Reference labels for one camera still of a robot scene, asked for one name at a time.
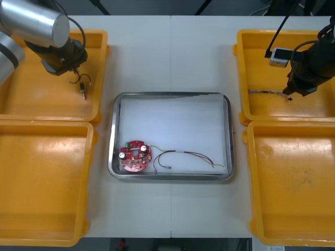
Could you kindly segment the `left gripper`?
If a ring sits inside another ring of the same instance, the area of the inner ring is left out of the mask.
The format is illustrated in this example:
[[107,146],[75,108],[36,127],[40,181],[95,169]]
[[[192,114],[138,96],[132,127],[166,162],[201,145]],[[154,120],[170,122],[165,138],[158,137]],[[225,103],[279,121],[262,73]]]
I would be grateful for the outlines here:
[[87,52],[78,40],[68,39],[64,46],[41,47],[41,61],[52,75],[62,75],[80,67],[87,60]]

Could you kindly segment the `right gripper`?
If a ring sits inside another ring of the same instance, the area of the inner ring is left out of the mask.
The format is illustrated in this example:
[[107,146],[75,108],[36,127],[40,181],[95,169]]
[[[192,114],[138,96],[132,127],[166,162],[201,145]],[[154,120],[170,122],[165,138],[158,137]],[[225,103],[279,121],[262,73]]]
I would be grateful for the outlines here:
[[287,77],[287,86],[283,89],[282,93],[288,96],[298,93],[305,97],[315,92],[318,86],[322,84],[322,78],[305,68],[296,72],[291,70]]

